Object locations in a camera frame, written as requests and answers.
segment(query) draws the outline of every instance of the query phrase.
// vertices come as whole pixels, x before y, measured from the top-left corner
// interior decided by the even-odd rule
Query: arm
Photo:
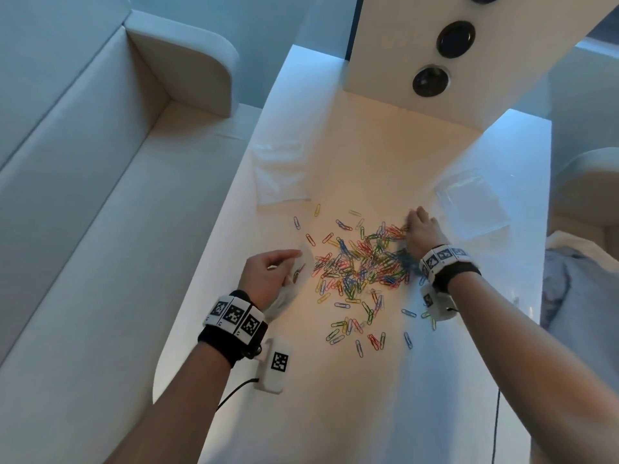
[[[299,257],[276,250],[250,257],[238,289],[261,311],[276,298]],[[213,347],[198,343],[168,388],[105,461],[106,464],[194,464],[200,457],[231,366]]]
[[[418,208],[407,246],[419,259],[447,239]],[[556,463],[619,462],[619,398],[568,348],[480,275],[456,275],[449,294],[492,377],[540,449]]]

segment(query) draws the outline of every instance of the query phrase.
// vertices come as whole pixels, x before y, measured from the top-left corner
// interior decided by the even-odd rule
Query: forearm
[[[577,357],[467,272],[449,293],[490,373],[540,448],[555,462],[615,462],[619,400]]]
[[[195,464],[230,375],[230,364],[199,343],[174,380],[106,464]]]

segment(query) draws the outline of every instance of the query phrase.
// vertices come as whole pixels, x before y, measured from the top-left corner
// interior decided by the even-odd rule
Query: light blue cloth
[[[619,276],[575,249],[546,251],[540,324],[619,393]]]

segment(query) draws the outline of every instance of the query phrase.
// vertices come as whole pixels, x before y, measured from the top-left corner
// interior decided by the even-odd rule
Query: hand
[[[238,282],[238,289],[249,295],[260,311],[267,309],[279,293],[282,285],[290,282],[288,275],[301,257],[298,249],[273,250],[249,257]]]
[[[449,240],[441,231],[436,218],[430,218],[428,212],[419,207],[410,210],[407,218],[406,248],[410,255],[420,260],[433,247],[449,244]]]

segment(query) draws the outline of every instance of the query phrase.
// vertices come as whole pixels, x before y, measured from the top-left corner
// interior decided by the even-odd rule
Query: tabletop
[[[345,92],[346,66],[342,59],[292,47],[160,356],[153,400],[196,344],[216,298],[236,288],[247,257],[298,247],[305,234],[316,242],[313,255],[324,256],[335,249],[321,243],[324,236],[349,239],[335,223],[354,227],[359,218],[349,210],[361,213],[374,232],[382,221],[401,225],[409,208],[424,205],[452,242],[473,254],[486,279],[508,299],[518,297],[520,308],[538,320],[550,122],[510,110],[478,132]],[[306,153],[311,200],[258,207],[251,150],[291,140]],[[461,241],[434,188],[469,169],[487,179],[511,224]],[[330,324],[344,314],[334,307],[337,296],[317,304],[315,280],[267,332],[294,348],[284,391],[272,395],[249,386],[235,394],[215,415],[200,462],[490,463],[498,388],[460,317],[433,331],[429,319],[419,316],[425,308],[416,280],[393,290],[380,286],[385,309],[366,333],[385,332],[384,350],[375,351],[359,334],[330,345]],[[403,307],[418,317],[404,316]],[[406,347],[405,331],[413,350]],[[356,339],[363,342],[363,358]],[[257,364],[239,362],[224,394],[253,377]],[[504,401],[500,410],[496,462],[528,461],[530,436]]]

